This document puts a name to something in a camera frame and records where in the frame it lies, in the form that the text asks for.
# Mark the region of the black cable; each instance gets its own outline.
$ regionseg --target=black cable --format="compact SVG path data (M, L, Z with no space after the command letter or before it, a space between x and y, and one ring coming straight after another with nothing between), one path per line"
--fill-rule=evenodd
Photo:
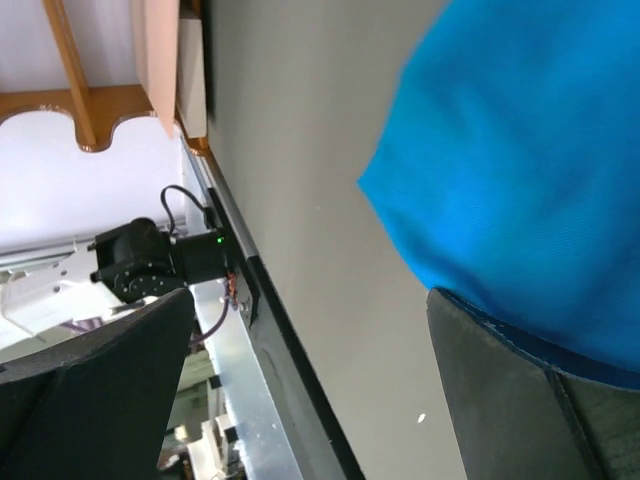
M169 216L169 235L173 235L173 233L176 230L176 219L173 216L173 212L169 208L169 204L167 203L167 191L169 190L177 190L178 192L181 192L182 194L184 194L189 200L191 200L193 204L196 206L196 208L200 210L204 215L204 223L209 228L213 228L213 225L209 225L206 208L204 208L202 203L200 203L200 201L196 198L196 196L193 193L191 193L186 188L181 187L180 185L167 185L162 189L162 192L160 192L160 203L162 203L162 208L164 208L165 212L167 212L167 215Z
M196 335L195 337L193 337L191 339L191 341L189 342L189 347L193 347L196 345L200 345L201 343L203 343L205 340L207 340L211 335L213 335L214 333L216 333L218 330L220 330L220 327L222 326L222 324L224 323L224 320L227 318L227 313L229 312L229 303L230 303L231 299L229 297L229 283L225 282L225 289L224 289L224 306L222 307L222 313L220 314L220 318L218 319L218 321L213 325L213 327L211 327L209 330L207 330L205 333L203 333L202 335Z

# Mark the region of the blue cloth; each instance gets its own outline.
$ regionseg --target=blue cloth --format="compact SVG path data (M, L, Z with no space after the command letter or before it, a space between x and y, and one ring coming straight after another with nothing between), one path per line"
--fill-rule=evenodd
M360 186L425 286L640 370L640 1L455 0Z

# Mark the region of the wooden frame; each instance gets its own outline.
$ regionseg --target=wooden frame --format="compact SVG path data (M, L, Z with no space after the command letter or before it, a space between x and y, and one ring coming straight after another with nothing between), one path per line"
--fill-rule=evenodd
M199 14L200 2L192 3L192 8ZM63 0L42 0L42 5L69 80L70 89L0 93L0 125L13 115L29 111L45 110L64 113L74 120L76 141L80 149L99 152L109 148L113 132L121 122L134 117L156 116L147 92L140 84L89 87ZM171 123L182 129L187 144L194 153L202 154L209 149L206 137L187 137L177 109L171 120ZM164 123L165 129L171 135L172 131L169 130L173 129L173 125L169 125L170 122L166 119Z

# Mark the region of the gray wall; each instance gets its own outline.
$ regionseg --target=gray wall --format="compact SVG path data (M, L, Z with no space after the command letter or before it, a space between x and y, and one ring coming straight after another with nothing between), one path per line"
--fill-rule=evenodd
M218 0L214 12L214 152L372 480L464 478L426 292L355 186L440 8Z

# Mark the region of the white mechanical part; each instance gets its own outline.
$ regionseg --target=white mechanical part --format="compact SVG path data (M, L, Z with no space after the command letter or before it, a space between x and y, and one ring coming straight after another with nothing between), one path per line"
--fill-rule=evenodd
M227 467L220 456L210 420L202 424L202 438L190 443L187 448L195 480L224 480L227 478Z
M96 252L82 247L53 267L0 286L0 349L122 305L102 282L91 281L97 270Z

